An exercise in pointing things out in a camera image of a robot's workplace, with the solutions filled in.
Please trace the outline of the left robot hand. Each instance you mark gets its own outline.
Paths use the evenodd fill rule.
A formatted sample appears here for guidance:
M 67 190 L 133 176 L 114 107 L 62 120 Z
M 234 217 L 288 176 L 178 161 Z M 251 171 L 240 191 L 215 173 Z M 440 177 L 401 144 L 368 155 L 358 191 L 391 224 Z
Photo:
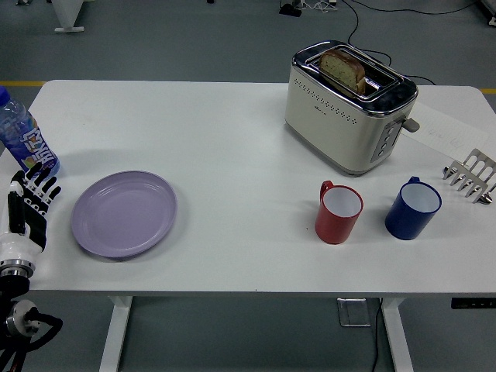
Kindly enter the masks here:
M 35 270 L 47 244 L 47 213 L 61 192 L 49 168 L 37 163 L 14 174 L 1 217 L 1 270 Z

